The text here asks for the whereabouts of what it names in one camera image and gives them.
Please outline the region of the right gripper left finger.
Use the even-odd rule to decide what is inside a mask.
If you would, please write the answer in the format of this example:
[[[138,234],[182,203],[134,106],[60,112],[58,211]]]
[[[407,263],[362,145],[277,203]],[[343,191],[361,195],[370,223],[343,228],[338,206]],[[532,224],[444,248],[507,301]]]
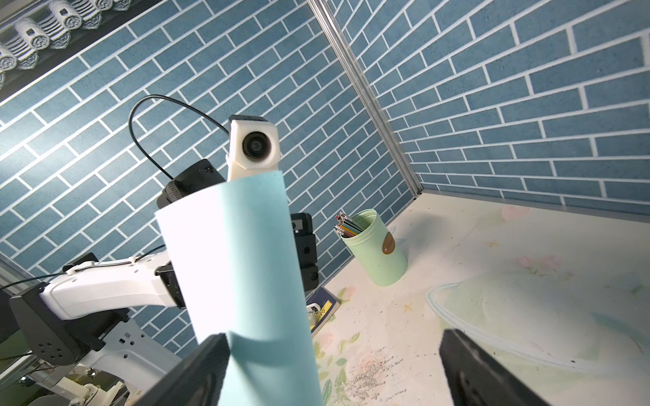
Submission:
[[[229,361],[227,336],[211,335],[135,405],[217,405]]]

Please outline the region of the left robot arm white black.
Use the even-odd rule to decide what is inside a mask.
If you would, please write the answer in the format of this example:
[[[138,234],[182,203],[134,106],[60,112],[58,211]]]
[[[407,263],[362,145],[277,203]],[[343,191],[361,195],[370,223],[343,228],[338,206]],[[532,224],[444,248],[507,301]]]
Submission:
[[[82,257],[10,298],[34,354],[108,372],[139,405],[321,404],[279,169],[232,168],[156,218],[162,252]],[[184,359],[169,353],[128,317],[136,306],[185,309],[197,347]]]

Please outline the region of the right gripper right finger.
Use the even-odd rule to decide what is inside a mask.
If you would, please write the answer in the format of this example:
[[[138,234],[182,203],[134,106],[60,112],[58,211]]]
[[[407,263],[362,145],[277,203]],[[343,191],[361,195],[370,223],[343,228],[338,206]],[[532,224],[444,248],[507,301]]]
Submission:
[[[548,405],[459,329],[443,331],[439,355],[455,405]]]

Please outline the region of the light blue square paper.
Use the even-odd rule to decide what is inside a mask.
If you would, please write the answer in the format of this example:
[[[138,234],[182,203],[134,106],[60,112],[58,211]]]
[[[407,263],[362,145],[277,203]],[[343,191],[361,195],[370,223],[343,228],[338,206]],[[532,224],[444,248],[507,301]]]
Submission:
[[[283,175],[208,187],[156,218],[197,341],[227,338],[218,402],[321,404]]]

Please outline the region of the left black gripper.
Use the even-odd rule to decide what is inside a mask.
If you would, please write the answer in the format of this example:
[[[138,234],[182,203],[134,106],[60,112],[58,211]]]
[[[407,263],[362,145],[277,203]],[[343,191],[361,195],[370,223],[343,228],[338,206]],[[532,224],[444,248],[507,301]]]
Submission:
[[[312,218],[308,213],[292,213],[290,219],[296,242],[296,251],[305,292],[311,292],[319,284],[316,235],[313,233]]]

